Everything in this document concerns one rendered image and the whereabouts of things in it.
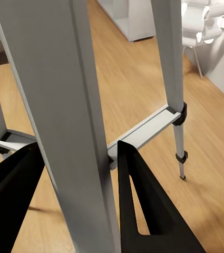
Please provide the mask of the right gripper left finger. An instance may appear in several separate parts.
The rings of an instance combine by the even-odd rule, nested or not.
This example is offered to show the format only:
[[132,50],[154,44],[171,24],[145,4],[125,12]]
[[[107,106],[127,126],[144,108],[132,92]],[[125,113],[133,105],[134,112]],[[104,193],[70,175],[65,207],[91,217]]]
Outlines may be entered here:
[[44,167],[37,142],[0,163],[0,253],[11,253]]

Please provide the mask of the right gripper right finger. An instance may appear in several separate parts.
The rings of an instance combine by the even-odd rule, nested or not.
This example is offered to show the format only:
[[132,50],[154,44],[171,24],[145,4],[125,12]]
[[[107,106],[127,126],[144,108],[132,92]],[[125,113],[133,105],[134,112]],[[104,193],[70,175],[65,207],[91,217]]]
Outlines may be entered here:
[[[206,253],[138,150],[118,141],[121,253]],[[132,178],[150,235],[138,232]]]

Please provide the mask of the camera tripod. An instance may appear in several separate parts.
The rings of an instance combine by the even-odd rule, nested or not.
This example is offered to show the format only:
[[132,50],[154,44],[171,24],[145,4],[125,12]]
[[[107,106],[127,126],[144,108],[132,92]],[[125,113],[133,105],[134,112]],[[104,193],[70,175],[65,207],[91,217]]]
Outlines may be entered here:
[[0,0],[0,38],[34,135],[6,127],[0,155],[37,142],[76,253],[121,253],[110,171],[118,141],[138,151],[173,125],[184,150],[181,0],[151,0],[167,105],[106,144],[86,0]]

